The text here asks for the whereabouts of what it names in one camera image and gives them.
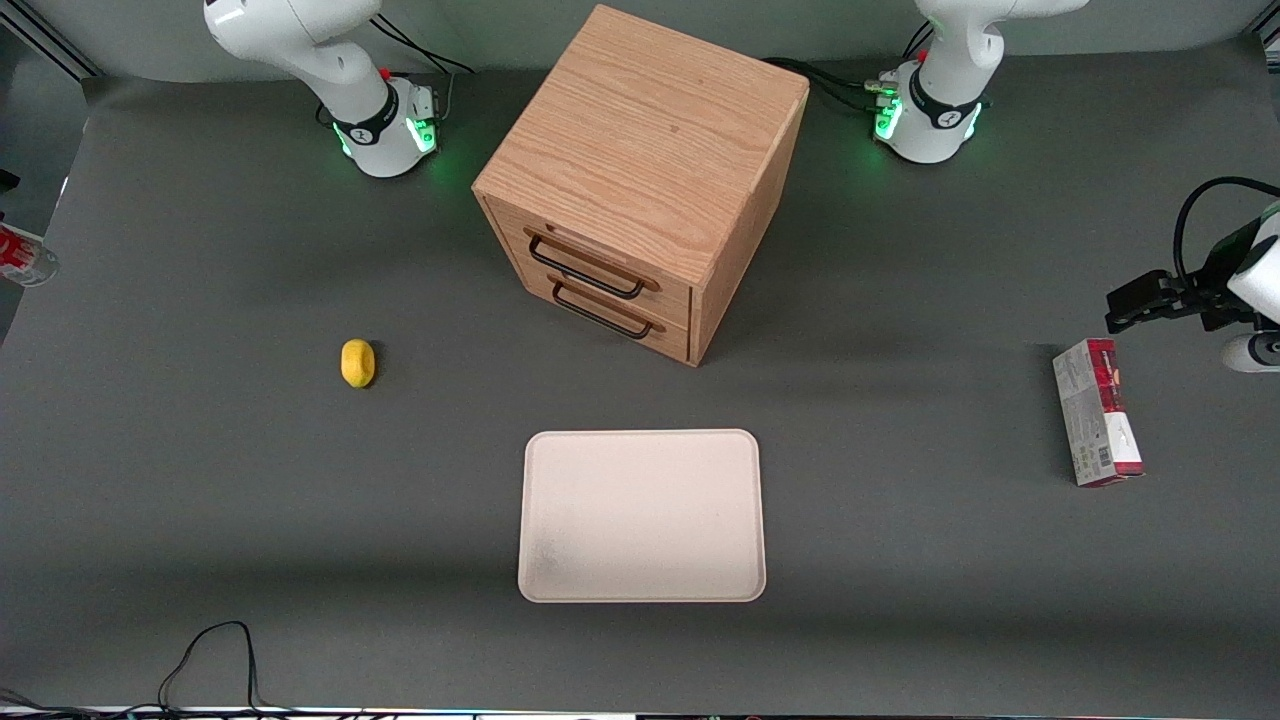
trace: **drawer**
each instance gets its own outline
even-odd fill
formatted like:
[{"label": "drawer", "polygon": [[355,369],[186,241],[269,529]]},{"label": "drawer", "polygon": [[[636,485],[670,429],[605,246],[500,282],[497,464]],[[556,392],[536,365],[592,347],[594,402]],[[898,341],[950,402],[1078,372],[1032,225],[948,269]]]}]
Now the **drawer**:
[{"label": "drawer", "polygon": [[689,327],[689,286],[662,273],[627,268],[623,258],[602,258],[585,250],[584,243],[572,240],[572,233],[563,228],[494,197],[486,201],[526,282],[534,274],[530,268],[536,274],[558,273],[579,287],[608,296],[618,306],[634,306],[650,316]]},{"label": "drawer", "polygon": [[529,292],[580,318],[613,331],[668,357],[689,361],[689,331],[682,325],[646,318],[590,287],[554,272],[525,278]]}]

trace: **box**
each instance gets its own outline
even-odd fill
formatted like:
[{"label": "box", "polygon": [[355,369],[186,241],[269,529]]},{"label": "box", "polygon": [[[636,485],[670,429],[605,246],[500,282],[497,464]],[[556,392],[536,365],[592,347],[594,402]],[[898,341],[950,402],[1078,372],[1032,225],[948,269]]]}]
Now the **box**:
[{"label": "box", "polygon": [[1096,488],[1143,474],[1142,456],[1120,397],[1114,340],[1085,340],[1053,359],[1071,443],[1075,484]]},{"label": "box", "polygon": [[599,5],[472,191],[529,292],[698,365],[808,96],[795,73]]}]

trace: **plastic bottle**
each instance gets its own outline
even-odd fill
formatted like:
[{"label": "plastic bottle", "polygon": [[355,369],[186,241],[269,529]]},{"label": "plastic bottle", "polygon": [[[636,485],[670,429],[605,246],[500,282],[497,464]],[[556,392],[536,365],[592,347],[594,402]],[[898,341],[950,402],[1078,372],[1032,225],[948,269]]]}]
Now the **plastic bottle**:
[{"label": "plastic bottle", "polygon": [[0,275],[23,287],[45,284],[61,265],[35,236],[0,223]]}]

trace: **white tray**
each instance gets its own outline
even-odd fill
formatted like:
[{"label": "white tray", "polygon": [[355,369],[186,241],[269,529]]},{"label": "white tray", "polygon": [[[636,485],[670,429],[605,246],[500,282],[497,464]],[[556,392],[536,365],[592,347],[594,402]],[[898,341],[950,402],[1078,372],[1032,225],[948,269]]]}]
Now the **white tray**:
[{"label": "white tray", "polygon": [[525,448],[520,592],[534,602],[749,602],[764,592],[746,430],[539,433]]}]

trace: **wooden cabinet top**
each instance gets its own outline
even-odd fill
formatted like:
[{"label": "wooden cabinet top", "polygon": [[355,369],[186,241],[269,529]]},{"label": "wooden cabinet top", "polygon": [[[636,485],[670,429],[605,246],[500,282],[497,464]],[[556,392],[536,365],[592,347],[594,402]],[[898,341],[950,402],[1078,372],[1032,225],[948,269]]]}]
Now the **wooden cabinet top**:
[{"label": "wooden cabinet top", "polygon": [[808,91],[598,5],[475,190],[703,284]]}]

